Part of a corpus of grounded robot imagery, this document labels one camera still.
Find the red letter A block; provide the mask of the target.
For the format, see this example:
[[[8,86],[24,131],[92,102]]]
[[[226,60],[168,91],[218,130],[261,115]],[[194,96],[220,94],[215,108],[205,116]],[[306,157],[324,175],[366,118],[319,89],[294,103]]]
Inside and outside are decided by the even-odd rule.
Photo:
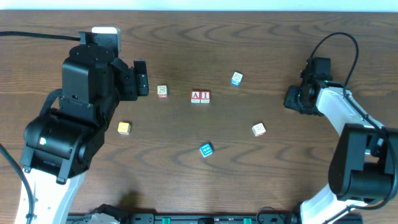
[[[201,91],[191,91],[191,103],[200,103],[201,102]]]

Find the red letter I block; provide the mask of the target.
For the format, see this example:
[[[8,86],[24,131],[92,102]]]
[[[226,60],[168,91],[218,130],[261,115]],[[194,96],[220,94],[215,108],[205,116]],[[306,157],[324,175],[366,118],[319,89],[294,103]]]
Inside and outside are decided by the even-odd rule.
[[[201,91],[200,103],[209,103],[211,100],[211,91]]]

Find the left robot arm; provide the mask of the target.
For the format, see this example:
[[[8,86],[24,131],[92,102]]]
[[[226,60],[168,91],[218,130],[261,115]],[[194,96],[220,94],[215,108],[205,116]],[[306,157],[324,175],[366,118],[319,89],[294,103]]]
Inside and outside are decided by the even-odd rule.
[[[65,223],[118,104],[149,93],[145,61],[130,67],[119,58],[119,29],[95,27],[77,41],[62,87],[25,128],[16,223]]]

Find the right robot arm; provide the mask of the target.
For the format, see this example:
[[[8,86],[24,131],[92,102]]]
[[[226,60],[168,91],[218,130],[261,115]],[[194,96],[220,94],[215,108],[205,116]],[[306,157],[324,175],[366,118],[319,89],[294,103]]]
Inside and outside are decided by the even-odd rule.
[[[284,106],[325,116],[339,135],[328,183],[286,223],[336,223],[352,210],[377,210],[397,194],[397,130],[373,119],[328,72],[303,71]]]

